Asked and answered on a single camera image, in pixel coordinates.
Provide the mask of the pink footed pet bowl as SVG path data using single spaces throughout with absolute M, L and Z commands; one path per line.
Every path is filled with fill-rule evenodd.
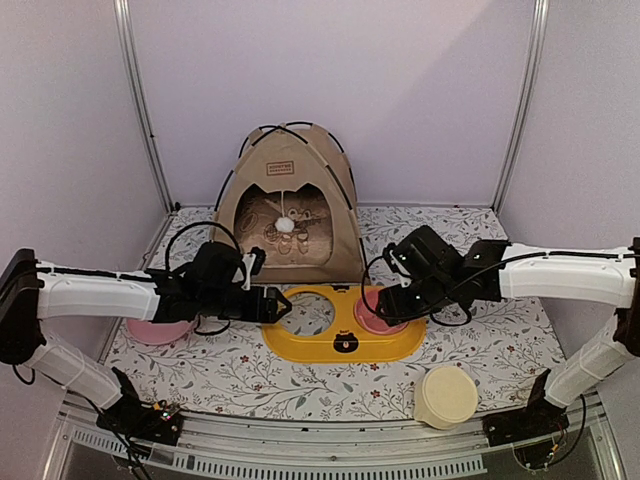
M 365 305 L 364 300 L 359 298 L 354 306 L 354 318 L 357 323 L 367 332 L 379 335 L 389 336 L 405 330 L 407 323 L 389 326 L 385 320 L 372 313 Z

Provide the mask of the yellow double bowl holder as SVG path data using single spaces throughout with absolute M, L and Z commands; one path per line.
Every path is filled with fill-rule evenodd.
M 279 357 L 304 364 L 386 363 L 402 360 L 423 344 L 427 321 L 408 322 L 405 330 L 374 335 L 354 318 L 358 285 L 302 285 L 284 295 L 292 311 L 275 324 L 264 324 L 264 342 Z

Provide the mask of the white pet cushion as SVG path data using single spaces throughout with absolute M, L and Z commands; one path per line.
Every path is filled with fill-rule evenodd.
M 331 210 L 311 184 L 272 193 L 253 185 L 240 197 L 234 235 L 246 249 L 263 249 L 268 266 L 321 266 L 333 250 Z

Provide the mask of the cream footed pet bowl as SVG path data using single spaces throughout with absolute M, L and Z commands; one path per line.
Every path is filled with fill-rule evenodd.
M 464 370 L 439 366 L 417 383 L 413 418 L 437 430 L 452 430 L 476 413 L 478 403 L 477 387 Z

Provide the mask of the black tent pole long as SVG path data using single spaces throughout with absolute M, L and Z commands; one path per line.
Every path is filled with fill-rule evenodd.
M 318 160 L 310 133 L 309 124 L 263 125 L 250 132 L 221 188 L 215 221 L 234 234 L 240 197 L 253 185 L 267 193 L 314 185 L 323 163 Z

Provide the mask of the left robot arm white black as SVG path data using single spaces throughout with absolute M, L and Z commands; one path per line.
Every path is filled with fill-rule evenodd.
M 1 361 L 84 396 L 107 428 L 138 434 L 167 424 L 175 414 L 145 405 L 124 373 L 45 332 L 42 321 L 78 316 L 160 325 L 209 316 L 275 324 L 292 305 L 280 290 L 252 284 L 265 259 L 258 247 L 243 253 L 208 242 L 174 270 L 111 272 L 39 262 L 33 250 L 21 249 L 1 276 Z

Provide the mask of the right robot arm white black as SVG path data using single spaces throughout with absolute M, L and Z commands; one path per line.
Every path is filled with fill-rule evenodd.
M 508 240 L 478 240 L 460 254 L 421 226 L 381 255 L 399 279 L 378 295 L 371 313 L 396 326 L 450 305 L 525 297 L 580 300 L 614 309 L 580 350 L 534 381 L 523 408 L 483 418 L 492 446 L 566 426 L 567 408 L 639 355 L 639 242 L 608 250 L 552 250 Z

